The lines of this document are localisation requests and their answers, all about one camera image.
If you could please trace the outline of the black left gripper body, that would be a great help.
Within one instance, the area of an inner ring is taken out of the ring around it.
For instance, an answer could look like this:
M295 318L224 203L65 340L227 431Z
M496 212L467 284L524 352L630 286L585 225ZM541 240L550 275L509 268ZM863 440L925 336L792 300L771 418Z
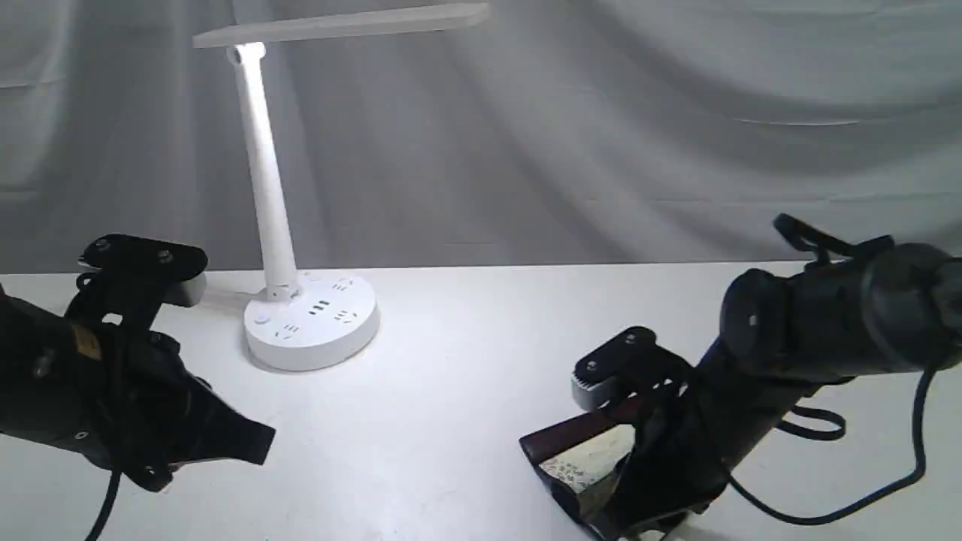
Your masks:
M226 458L225 407L186 369L178 342L153 332L75 330L71 343L77 455L153 493L185 466Z

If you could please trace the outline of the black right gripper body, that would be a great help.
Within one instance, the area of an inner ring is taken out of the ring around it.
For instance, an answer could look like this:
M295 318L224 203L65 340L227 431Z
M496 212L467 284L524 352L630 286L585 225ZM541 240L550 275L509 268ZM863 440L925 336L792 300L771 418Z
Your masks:
M604 540L673 530L711 506L741 464L740 384L649 383L632 394L634 444L594 514Z

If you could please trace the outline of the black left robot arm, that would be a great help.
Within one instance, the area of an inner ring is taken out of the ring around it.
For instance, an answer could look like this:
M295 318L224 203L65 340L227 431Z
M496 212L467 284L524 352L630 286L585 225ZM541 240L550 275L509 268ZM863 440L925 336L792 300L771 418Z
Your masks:
M2 434L159 492L190 464L267 462L277 432L190 373L164 333L2 295Z

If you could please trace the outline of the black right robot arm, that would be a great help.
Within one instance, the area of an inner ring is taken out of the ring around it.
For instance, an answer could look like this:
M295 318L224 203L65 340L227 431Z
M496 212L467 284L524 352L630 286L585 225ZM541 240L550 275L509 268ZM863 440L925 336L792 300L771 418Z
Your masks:
M667 532L726 488L794 526L839 521L915 484L927 472L923 415L941 370L960 364L960 259L929 244L864 243L844 261L812 261L777 277L759 268L725 292L719 335L695 366L628 328L588 354L576 377L595 407L639 398L623 418L634 445L591 526L606 540ZM920 373L912 405L916 466L835 512L797 517L767 506L733 470L798 401L873 374Z

